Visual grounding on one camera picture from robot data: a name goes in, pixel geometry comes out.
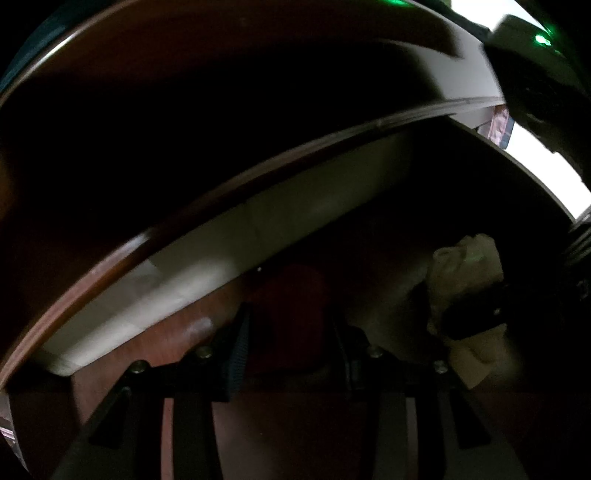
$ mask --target screw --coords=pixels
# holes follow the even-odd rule
[[[150,368],[150,364],[146,360],[136,360],[132,363],[127,371],[130,374],[140,374]]]
[[[443,360],[435,360],[433,362],[433,368],[438,374],[446,374],[448,370],[447,363]]]
[[[370,345],[367,349],[367,353],[370,358],[380,358],[384,354],[384,350],[377,345]]]
[[[213,356],[213,349],[210,346],[200,346],[195,350],[195,355],[201,360],[207,360]]]

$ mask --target green light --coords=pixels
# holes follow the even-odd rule
[[[411,7],[412,5],[404,0],[384,0],[387,4],[396,5],[397,7]]]
[[[550,40],[548,40],[543,35],[536,35],[535,36],[535,40],[536,40],[537,43],[542,44],[542,45],[546,45],[547,47],[551,47],[552,46],[552,43],[550,42]]]

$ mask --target led light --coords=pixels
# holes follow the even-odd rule
[[[551,47],[552,46],[552,43],[550,42],[550,40],[548,40],[543,35],[536,35],[535,36],[535,40],[536,40],[537,43],[539,43],[541,45],[546,45],[547,47]]]

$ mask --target white surface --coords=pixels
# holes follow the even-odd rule
[[[277,184],[204,223],[115,282],[35,359],[71,375],[145,329],[371,200],[406,176],[411,140],[377,140]]]
[[[515,124],[507,153],[556,195],[574,218],[591,205],[591,192],[564,157],[552,153],[535,136]]]
[[[490,28],[491,31],[494,31],[506,15],[514,15],[543,28],[514,0],[452,0],[452,10],[474,23]]]

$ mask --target red object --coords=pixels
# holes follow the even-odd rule
[[[324,351],[327,291],[318,271],[289,265],[252,295],[249,374],[318,366]]]

